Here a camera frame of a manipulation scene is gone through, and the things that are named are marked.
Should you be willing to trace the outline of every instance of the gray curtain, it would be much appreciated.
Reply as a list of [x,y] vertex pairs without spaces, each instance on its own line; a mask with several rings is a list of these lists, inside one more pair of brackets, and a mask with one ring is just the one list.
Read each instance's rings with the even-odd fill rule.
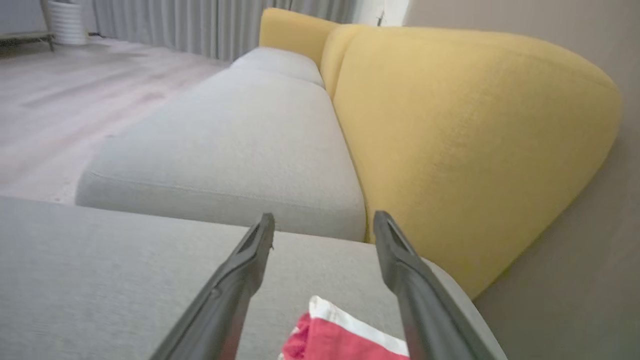
[[104,37],[232,61],[258,46],[260,16],[275,7],[350,22],[356,0],[95,0]]

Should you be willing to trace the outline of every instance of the light gray floor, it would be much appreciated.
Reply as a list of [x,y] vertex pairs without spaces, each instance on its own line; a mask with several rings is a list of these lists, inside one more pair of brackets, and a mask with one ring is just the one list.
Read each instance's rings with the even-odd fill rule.
[[227,64],[92,37],[0,47],[0,195],[72,204],[102,141]]

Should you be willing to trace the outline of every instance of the upholstery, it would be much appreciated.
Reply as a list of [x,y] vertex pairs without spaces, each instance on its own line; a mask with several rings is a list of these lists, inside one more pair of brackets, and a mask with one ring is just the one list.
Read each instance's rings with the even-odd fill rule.
[[76,204],[362,241],[362,192],[325,90],[227,69],[109,139]]
[[320,67],[324,42],[337,26],[317,17],[268,8],[262,13],[259,44],[302,54]]
[[349,49],[353,38],[367,28],[367,26],[359,24],[340,25],[329,34],[324,43],[320,73],[324,79],[324,88],[332,99],[335,87],[338,85],[344,53]]
[[324,87],[316,63],[304,55],[291,51],[257,47],[242,55],[231,66],[275,72]]
[[386,28],[353,39],[333,105],[369,220],[388,211],[475,297],[598,170],[621,98],[541,40]]
[[[148,359],[246,230],[0,197],[0,358]],[[278,232],[273,245],[238,359],[276,359],[313,295],[404,338],[373,245]],[[504,358],[460,287],[428,265]]]

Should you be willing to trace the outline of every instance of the red cloth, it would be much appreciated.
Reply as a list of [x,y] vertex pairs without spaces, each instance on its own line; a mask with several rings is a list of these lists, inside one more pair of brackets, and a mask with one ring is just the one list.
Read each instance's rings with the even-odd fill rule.
[[319,297],[282,347],[283,360],[408,360],[406,343]]

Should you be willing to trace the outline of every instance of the gray sofa cushion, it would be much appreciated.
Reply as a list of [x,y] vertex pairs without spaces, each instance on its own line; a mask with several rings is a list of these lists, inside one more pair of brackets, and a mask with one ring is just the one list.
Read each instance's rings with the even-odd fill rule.
[[[147,360],[245,232],[0,197],[0,359]],[[290,233],[273,245],[237,359],[275,360],[313,295],[404,338],[375,246]],[[460,287],[429,265],[498,347]]]
[[324,81],[316,63],[310,58],[292,51],[257,47],[234,61],[231,67],[275,72],[309,81],[324,88]]
[[333,105],[307,81],[228,69],[107,141],[82,206],[362,241],[365,209]]

